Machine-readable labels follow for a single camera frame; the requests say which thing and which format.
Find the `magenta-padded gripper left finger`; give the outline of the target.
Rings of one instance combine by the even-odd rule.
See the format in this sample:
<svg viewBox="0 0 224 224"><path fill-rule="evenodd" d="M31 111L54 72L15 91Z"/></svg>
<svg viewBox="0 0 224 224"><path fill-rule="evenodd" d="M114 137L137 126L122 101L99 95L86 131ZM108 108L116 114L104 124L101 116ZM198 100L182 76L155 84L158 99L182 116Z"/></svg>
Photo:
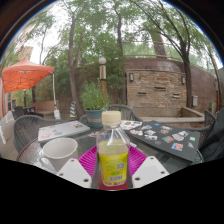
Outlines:
<svg viewBox="0 0 224 224"><path fill-rule="evenodd" d="M97 147L90 148L78 159L69 159L58 171L57 175L78 186L97 189L99 176Z"/></svg>

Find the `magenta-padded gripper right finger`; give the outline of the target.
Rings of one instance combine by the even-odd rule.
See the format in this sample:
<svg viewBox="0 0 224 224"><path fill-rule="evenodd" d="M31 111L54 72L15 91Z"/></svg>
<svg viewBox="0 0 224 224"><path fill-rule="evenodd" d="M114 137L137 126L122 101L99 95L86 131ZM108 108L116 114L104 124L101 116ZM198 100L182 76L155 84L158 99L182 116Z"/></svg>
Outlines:
<svg viewBox="0 0 224 224"><path fill-rule="evenodd" d="M134 188L141 188L169 175L155 156L146 156L135 147L130 147L128 162Z"/></svg>

